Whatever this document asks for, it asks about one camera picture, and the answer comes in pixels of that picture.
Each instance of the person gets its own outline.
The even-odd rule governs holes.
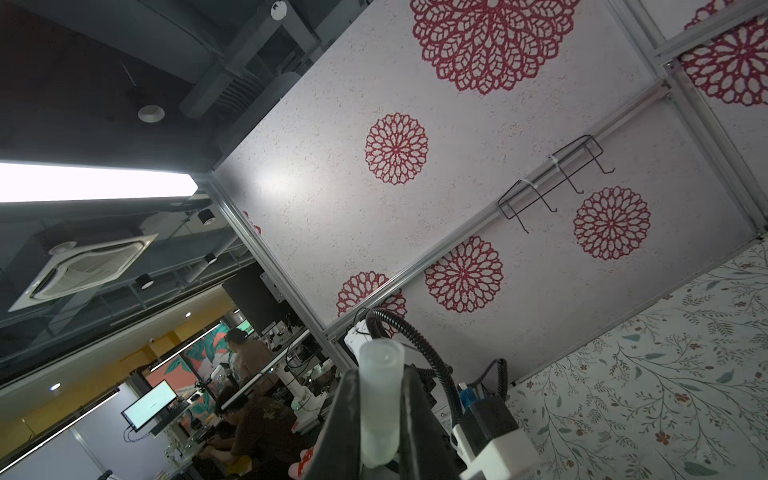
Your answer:
[[[234,438],[214,436],[200,457],[215,458],[226,465],[233,465],[242,455],[256,457],[260,465],[254,478],[290,478],[288,469],[303,449],[301,437],[291,432],[296,422],[293,410],[271,397],[240,396],[222,411],[221,406],[235,393],[236,387],[225,387],[216,404],[217,414],[237,427]]]
[[[258,339],[248,340],[248,336],[241,329],[232,329],[224,336],[224,341],[232,352],[236,353],[232,361],[232,368],[237,380],[242,386],[250,377],[256,375],[272,359],[272,351]],[[256,382],[253,389],[254,396],[264,395],[277,383],[275,373],[267,373]]]

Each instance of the translucent white tube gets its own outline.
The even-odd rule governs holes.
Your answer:
[[[360,347],[360,456],[368,468],[392,461],[400,445],[400,391],[405,350],[390,339]]]

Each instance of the black wire hook rack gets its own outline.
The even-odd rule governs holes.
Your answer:
[[[579,168],[574,170],[571,174],[566,174],[565,171],[563,171],[561,165],[564,164],[569,159],[573,158],[576,154],[581,152],[585,152],[590,159],[586,163],[581,165]],[[550,155],[549,158],[551,160],[551,165],[549,165],[546,169],[544,169],[544,171],[542,171],[540,174],[536,175],[536,177],[533,180],[527,180],[525,178],[521,178],[520,180],[516,181],[515,184],[513,184],[509,188],[509,190],[507,190],[504,193],[504,195],[502,195],[502,197],[499,198],[498,201],[496,202],[498,209],[502,212],[502,214],[506,217],[507,220],[512,220],[513,218],[517,218],[523,230],[526,233],[530,233],[528,229],[525,228],[525,225],[523,224],[522,220],[520,220],[520,213],[522,213],[526,208],[535,204],[539,200],[544,202],[544,205],[547,206],[549,211],[553,213],[558,211],[558,209],[552,208],[547,203],[546,199],[544,199],[544,195],[553,191],[555,188],[559,187],[564,182],[568,182],[571,185],[571,188],[573,188],[574,192],[576,192],[577,194],[583,194],[584,191],[577,189],[574,183],[571,181],[571,177],[573,177],[574,174],[576,174],[576,172],[586,167],[587,165],[591,164],[592,162],[595,162],[597,166],[600,168],[600,171],[603,172],[603,174],[614,173],[614,171],[616,170],[615,168],[606,171],[603,168],[603,166],[600,165],[600,162],[598,161],[598,157],[600,157],[603,153],[604,153],[603,147],[600,146],[598,141],[595,140],[592,135],[580,136],[576,140],[572,141],[568,145],[565,145],[563,148],[561,148],[560,150]],[[555,171],[559,171],[559,173],[562,174],[563,179],[557,182],[554,186],[550,187],[544,193],[540,192],[538,189],[537,183]],[[531,189],[536,193],[536,198],[528,202],[528,204],[526,204],[523,208],[516,210],[512,206],[513,200],[518,196],[522,195],[528,189]]]

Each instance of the light strip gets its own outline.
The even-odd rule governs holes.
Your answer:
[[[187,174],[156,170],[0,163],[0,203],[190,197]]]
[[[51,440],[55,439],[55,438],[56,438],[56,437],[57,437],[57,436],[58,436],[60,433],[64,432],[66,429],[68,429],[69,427],[73,426],[75,423],[77,423],[77,422],[80,422],[80,421],[81,421],[82,419],[84,419],[86,416],[90,415],[90,414],[91,414],[91,412],[93,412],[95,409],[97,409],[97,408],[99,408],[100,406],[104,405],[106,402],[109,402],[110,400],[112,400],[112,399],[113,399],[113,398],[114,398],[114,397],[115,397],[115,396],[116,396],[118,393],[120,393],[120,391],[119,391],[119,390],[118,390],[117,392],[113,393],[112,395],[108,396],[108,397],[107,397],[107,398],[106,398],[106,399],[105,399],[103,402],[99,403],[99,404],[98,404],[98,405],[96,405],[94,408],[92,408],[92,409],[88,410],[86,413],[84,413],[84,414],[80,415],[79,417],[77,417],[76,419],[72,420],[72,422],[71,422],[69,425],[65,426],[63,429],[59,430],[59,431],[58,431],[58,432],[56,432],[55,434],[53,434],[53,435],[49,436],[48,438],[46,438],[45,440],[43,440],[42,442],[40,442],[40,444],[39,444],[39,445],[36,445],[36,446],[35,446],[33,449],[31,449],[29,452],[26,452],[24,455],[20,456],[19,458],[17,458],[17,459],[16,459],[16,460],[14,460],[13,462],[11,462],[11,463],[7,464],[7,465],[6,465],[6,466],[5,466],[5,467],[4,467],[2,470],[0,470],[0,475],[2,475],[2,473],[3,473],[3,472],[5,472],[5,471],[6,471],[6,470],[8,470],[9,468],[11,468],[13,465],[16,465],[16,464],[17,464],[17,463],[19,463],[21,460],[24,460],[25,458],[29,457],[31,454],[35,453],[35,452],[36,452],[38,449],[40,449],[40,448],[41,448],[43,445],[45,445],[46,443],[48,443],[48,442],[50,442]]]
[[[169,356],[168,358],[166,358],[166,359],[165,359],[165,360],[163,360],[162,362],[158,363],[156,366],[153,366],[151,369],[149,369],[149,371],[150,371],[150,372],[154,372],[155,370],[159,369],[159,368],[160,368],[160,367],[162,367],[162,365],[163,365],[164,363],[166,363],[168,360],[170,360],[170,359],[174,358],[176,355],[178,355],[179,353],[181,353],[182,351],[184,351],[184,349],[186,349],[187,347],[190,347],[190,346],[192,346],[192,345],[193,345],[193,344],[194,344],[196,341],[198,341],[199,339],[203,338],[203,337],[204,337],[204,336],[206,336],[207,334],[209,334],[209,333],[213,332],[215,329],[219,328],[219,326],[220,326],[220,325],[221,325],[221,323],[218,323],[218,324],[217,324],[217,325],[215,325],[213,328],[211,328],[210,330],[208,330],[207,332],[205,332],[203,335],[200,335],[200,336],[198,336],[196,339],[192,340],[192,342],[191,342],[191,343],[188,343],[187,345],[185,345],[185,346],[181,347],[181,348],[180,348],[180,349],[179,349],[179,350],[178,350],[176,353],[174,353],[173,355]]]

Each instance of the yellow wall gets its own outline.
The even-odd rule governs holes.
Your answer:
[[[31,439],[33,432],[35,434],[43,432],[110,388],[121,384],[135,369],[156,360],[158,356],[189,339],[193,334],[215,322],[232,308],[233,303],[229,296],[219,296],[217,301],[207,303],[187,322],[156,339],[153,343],[148,343],[137,352],[117,362],[105,365],[98,372],[88,374],[77,384],[69,386],[66,391],[62,391],[59,396],[37,409],[26,412],[21,418],[0,422],[0,432],[2,433],[0,435],[0,457],[23,446]]]

